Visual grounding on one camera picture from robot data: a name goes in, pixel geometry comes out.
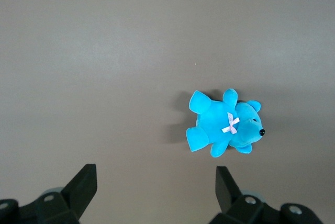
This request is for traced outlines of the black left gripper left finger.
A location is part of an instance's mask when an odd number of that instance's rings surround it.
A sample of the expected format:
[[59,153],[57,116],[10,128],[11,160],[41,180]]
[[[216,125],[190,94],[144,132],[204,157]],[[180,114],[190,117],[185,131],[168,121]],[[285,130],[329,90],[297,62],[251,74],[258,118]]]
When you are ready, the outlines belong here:
[[64,188],[46,192],[28,205],[2,199],[1,223],[79,223],[96,192],[96,165],[86,164]]

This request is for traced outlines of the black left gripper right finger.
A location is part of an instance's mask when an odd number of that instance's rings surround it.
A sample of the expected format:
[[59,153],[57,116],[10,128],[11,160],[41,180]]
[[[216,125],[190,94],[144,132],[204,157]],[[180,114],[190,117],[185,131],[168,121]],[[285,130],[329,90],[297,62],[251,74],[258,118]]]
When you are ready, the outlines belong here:
[[304,205],[285,203],[276,210],[256,196],[243,194],[225,166],[216,167],[215,193],[221,212],[210,223],[322,224]]

